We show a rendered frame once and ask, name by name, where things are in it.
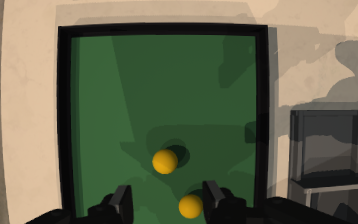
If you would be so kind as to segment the yellow ball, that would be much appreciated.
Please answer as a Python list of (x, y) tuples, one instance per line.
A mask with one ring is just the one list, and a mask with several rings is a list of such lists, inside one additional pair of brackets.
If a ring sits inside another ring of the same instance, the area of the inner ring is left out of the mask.
[(156, 152), (153, 157), (153, 166), (161, 174), (172, 173), (178, 165), (176, 154), (169, 149), (162, 149)]
[(202, 210), (203, 202), (194, 194), (185, 195), (179, 202), (179, 211), (186, 218), (196, 218)]

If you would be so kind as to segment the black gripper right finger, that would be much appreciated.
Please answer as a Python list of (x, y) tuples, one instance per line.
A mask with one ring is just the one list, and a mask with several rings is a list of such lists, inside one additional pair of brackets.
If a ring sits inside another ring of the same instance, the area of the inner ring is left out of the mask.
[(352, 224), (279, 196), (263, 200), (263, 208), (246, 207), (245, 199), (215, 180), (203, 181), (202, 192), (206, 224)]

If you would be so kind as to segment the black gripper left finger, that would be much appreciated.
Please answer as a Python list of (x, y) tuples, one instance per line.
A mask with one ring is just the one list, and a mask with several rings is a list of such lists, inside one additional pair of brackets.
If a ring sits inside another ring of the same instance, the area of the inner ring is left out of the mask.
[[(91, 217), (90, 217), (91, 216)], [(133, 224), (134, 210), (131, 185), (119, 185), (100, 204), (88, 209), (88, 216), (72, 218), (70, 210), (53, 209), (25, 224)]]

